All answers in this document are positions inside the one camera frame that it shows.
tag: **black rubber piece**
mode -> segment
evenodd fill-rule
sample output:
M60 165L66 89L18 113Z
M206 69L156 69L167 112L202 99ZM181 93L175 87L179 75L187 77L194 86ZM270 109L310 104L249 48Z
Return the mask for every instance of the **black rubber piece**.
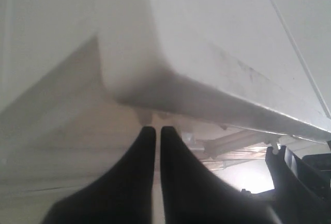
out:
M167 224L281 223L267 204L246 197L207 170L173 127L162 128L160 162Z
M142 128L131 148L109 172L55 203L42 223L152 223L155 145L155 129Z
M274 181L277 212L285 224L331 223L329 178L286 146L277 155L268 147L265 161Z

